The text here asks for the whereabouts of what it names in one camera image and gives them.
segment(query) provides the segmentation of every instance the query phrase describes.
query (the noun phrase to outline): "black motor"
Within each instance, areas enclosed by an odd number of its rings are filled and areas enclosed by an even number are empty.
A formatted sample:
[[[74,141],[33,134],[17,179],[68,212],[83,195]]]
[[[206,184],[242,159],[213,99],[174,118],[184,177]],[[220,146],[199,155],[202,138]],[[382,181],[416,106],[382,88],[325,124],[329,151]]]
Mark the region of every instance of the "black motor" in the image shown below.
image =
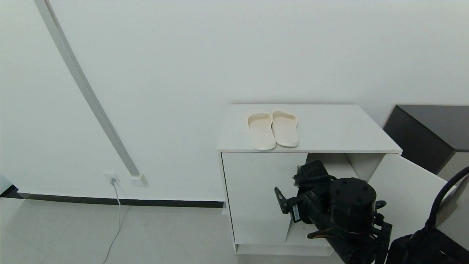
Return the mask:
[[[360,179],[329,175],[320,160],[298,167],[293,179],[296,197],[286,199],[277,187],[275,194],[282,212],[290,213],[295,223],[318,228],[308,238],[326,238],[347,264],[385,262],[392,225],[376,212],[386,202],[376,202],[373,187]]]

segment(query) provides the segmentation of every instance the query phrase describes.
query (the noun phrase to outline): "gray floor tile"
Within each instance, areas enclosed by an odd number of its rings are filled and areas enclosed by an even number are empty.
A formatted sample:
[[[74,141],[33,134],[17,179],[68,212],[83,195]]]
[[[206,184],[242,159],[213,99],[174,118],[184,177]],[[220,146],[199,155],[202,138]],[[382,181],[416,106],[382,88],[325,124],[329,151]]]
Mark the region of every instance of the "gray floor tile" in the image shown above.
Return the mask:
[[[180,211],[171,207],[131,207],[108,262],[161,263]]]
[[[13,213],[6,213],[2,228],[46,253],[52,250],[82,207],[74,203],[19,199],[8,201],[5,206],[11,207]]]
[[[185,209],[176,221],[162,263],[236,264],[228,216],[221,213],[221,209]]]
[[[13,198],[0,198],[0,225],[5,227],[16,215],[17,211],[21,207],[21,204],[25,200],[13,199]]]
[[[239,255],[238,264],[342,264],[339,256],[261,256]]]
[[[12,233],[2,230],[0,233],[0,264],[41,264],[45,252],[25,242]]]
[[[83,205],[80,213],[47,255],[45,263],[103,262],[118,229],[117,209],[117,205]],[[121,218],[128,209],[128,206],[122,206]]]

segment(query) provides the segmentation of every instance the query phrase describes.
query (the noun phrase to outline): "black furniture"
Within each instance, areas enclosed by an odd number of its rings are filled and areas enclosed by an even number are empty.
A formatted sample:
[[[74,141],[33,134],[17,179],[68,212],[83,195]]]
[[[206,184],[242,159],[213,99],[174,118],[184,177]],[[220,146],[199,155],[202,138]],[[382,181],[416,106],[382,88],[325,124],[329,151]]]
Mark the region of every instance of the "black furniture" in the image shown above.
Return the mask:
[[[402,157],[445,180],[469,165],[469,106],[396,105],[384,131]]]

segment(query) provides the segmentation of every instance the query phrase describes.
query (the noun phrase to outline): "slipper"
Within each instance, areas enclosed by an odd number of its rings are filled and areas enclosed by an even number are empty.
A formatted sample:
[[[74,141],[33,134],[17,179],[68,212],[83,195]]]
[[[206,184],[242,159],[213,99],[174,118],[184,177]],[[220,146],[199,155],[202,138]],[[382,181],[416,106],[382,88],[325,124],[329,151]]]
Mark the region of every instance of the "slipper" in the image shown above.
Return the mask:
[[[277,144],[290,148],[297,147],[299,140],[296,116],[277,110],[272,112],[272,119],[272,131]]]
[[[248,117],[249,132],[255,149],[268,150],[277,146],[271,125],[272,116],[269,113],[256,113]]]

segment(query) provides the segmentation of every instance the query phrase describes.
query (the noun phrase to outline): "sticker label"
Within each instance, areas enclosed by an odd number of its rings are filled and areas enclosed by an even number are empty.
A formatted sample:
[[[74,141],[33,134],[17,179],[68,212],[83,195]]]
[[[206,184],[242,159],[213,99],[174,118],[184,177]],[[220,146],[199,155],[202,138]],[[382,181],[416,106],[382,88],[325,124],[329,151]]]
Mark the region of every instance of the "sticker label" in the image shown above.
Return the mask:
[[[293,206],[293,217],[295,218],[295,221],[300,220],[300,212],[298,212],[298,204],[295,204]]]

